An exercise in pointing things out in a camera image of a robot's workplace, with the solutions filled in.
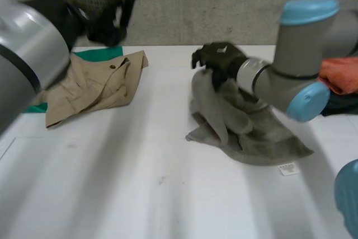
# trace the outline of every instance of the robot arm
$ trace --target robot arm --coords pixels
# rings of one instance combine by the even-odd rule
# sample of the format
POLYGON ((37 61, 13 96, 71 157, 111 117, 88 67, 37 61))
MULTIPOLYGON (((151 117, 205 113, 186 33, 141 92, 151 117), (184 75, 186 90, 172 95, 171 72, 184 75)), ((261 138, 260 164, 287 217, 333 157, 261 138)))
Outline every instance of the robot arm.
POLYGON ((284 7, 272 64, 243 57, 230 43, 204 46, 192 62, 193 68, 200 61, 223 71, 244 92, 305 122, 319 115, 329 99, 329 89, 317 81, 322 60, 352 55, 357 45, 354 11, 340 11, 337 0, 295 0, 284 7))
POLYGON ((33 98, 67 70, 84 32, 63 0, 7 2, 0 7, 0 135, 33 98))

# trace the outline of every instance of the crumpled towel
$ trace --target crumpled towel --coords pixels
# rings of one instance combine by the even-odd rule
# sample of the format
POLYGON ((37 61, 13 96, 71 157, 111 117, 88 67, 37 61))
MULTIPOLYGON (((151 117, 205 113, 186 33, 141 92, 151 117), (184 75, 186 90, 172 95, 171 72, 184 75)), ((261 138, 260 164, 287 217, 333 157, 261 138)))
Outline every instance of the crumpled towel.
POLYGON ((358 93, 358 57, 323 60, 319 80, 338 95, 358 93))
POLYGON ((212 71, 192 79, 190 110, 200 126, 186 136, 219 147, 230 158, 251 165, 278 165, 309 156, 309 150, 259 101, 247 102, 236 83, 228 80, 214 91, 212 71))
POLYGON ((88 62, 75 54, 65 79, 48 90, 46 127, 81 113, 131 103, 142 68, 148 66, 143 51, 106 62, 88 62))

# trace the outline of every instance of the white table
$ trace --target white table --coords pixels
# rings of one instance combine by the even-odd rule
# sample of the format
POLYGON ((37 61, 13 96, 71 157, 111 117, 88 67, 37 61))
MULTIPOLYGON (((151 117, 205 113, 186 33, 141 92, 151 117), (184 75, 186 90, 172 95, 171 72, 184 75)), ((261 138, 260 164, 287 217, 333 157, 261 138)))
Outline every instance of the white table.
MULTIPOLYGON (((315 151, 287 177, 187 142, 196 48, 125 47, 150 64, 127 107, 53 130, 43 114, 21 115, 0 140, 0 238, 350 238, 333 182, 358 158, 358 116, 298 124, 279 114, 315 151)), ((274 46, 242 49, 274 55, 274 46)))

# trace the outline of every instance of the white sticker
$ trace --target white sticker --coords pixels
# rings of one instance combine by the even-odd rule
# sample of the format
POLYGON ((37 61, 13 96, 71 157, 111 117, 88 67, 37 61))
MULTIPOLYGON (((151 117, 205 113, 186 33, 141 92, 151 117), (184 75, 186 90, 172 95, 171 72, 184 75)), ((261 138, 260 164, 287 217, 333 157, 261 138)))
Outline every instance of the white sticker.
POLYGON ((278 165, 277 167, 280 169, 283 176, 296 175, 300 173, 300 170, 293 162, 284 163, 283 165, 278 165))

